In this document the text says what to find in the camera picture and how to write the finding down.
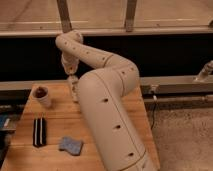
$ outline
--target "black object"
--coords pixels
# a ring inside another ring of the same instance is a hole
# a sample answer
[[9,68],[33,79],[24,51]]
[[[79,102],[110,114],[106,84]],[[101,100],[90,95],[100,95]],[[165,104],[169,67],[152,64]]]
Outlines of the black object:
[[46,145],[46,120],[36,118],[33,125],[33,146],[41,147],[44,145]]

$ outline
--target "cable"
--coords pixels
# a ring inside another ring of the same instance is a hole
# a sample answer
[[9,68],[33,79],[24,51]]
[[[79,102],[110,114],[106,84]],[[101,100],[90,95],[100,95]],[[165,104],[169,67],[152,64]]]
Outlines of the cable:
[[152,125],[151,125],[151,129],[154,128],[154,125],[155,125],[155,109],[157,107],[157,96],[154,94],[154,92],[152,92],[153,94],[153,100],[154,100],[154,107],[152,109]]

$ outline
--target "robot arm segment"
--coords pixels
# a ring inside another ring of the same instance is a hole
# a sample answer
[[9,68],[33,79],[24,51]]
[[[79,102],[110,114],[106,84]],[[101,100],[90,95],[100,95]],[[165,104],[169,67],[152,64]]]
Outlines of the robot arm segment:
[[72,34],[79,33],[59,35],[56,45],[95,68],[80,78],[77,96],[105,167],[156,171],[121,102],[121,96],[139,83],[136,65],[117,54],[82,45]]

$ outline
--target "black wall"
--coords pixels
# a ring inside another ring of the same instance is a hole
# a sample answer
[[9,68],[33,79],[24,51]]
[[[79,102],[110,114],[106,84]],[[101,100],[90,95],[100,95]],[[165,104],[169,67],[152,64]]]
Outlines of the black wall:
[[[85,37],[134,61],[142,76],[196,75],[213,59],[213,34]],[[0,81],[65,79],[54,38],[1,38]],[[90,68],[84,64],[78,75]]]

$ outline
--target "floor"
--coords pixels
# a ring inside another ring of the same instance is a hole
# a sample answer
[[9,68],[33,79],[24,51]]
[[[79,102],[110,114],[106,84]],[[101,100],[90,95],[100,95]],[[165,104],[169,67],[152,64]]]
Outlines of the floor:
[[186,99],[145,103],[161,171],[212,171],[213,102]]

